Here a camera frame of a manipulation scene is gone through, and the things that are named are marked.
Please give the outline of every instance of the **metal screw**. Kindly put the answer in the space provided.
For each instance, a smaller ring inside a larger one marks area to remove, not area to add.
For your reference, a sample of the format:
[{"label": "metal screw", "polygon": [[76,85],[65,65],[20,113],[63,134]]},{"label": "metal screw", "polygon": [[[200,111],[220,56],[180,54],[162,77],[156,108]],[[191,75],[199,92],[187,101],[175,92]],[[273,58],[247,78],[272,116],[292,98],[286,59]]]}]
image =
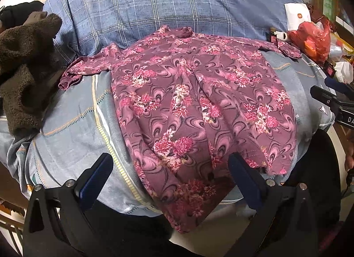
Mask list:
[{"label": "metal screw", "polygon": [[34,188],[33,188],[33,190],[34,191],[39,191],[39,190],[41,190],[43,188],[43,185],[42,184],[37,184]]},{"label": "metal screw", "polygon": [[266,182],[267,185],[270,186],[270,187],[273,187],[273,186],[275,186],[275,184],[276,184],[273,179],[267,179],[265,182]]},{"label": "metal screw", "polygon": [[69,179],[68,181],[65,182],[66,187],[72,187],[75,184],[74,179]]},{"label": "metal screw", "polygon": [[305,183],[300,183],[299,187],[301,190],[306,190],[307,189],[307,185]]}]

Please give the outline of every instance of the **floral shirt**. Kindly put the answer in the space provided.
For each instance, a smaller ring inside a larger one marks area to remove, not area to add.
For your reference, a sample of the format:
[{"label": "floral shirt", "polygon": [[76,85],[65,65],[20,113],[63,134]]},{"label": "floral shirt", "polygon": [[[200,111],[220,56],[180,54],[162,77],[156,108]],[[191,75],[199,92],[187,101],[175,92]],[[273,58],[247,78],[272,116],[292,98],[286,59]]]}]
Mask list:
[{"label": "floral shirt", "polygon": [[116,114],[135,169],[172,226],[200,224],[235,186],[228,156],[286,174],[295,150],[288,94],[259,49],[301,58],[289,44],[163,26],[126,50],[77,59],[62,89],[112,71]]}]

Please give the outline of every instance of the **clear plastic bag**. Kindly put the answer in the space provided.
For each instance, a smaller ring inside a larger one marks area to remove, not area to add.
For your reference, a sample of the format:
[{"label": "clear plastic bag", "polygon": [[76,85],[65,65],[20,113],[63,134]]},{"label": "clear plastic bag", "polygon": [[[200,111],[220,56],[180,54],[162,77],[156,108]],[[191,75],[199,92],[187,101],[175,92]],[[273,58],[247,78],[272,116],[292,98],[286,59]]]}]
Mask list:
[{"label": "clear plastic bag", "polygon": [[331,27],[328,20],[323,30],[311,22],[304,21],[298,30],[288,32],[290,40],[314,62],[322,65],[328,58],[331,48]]}]

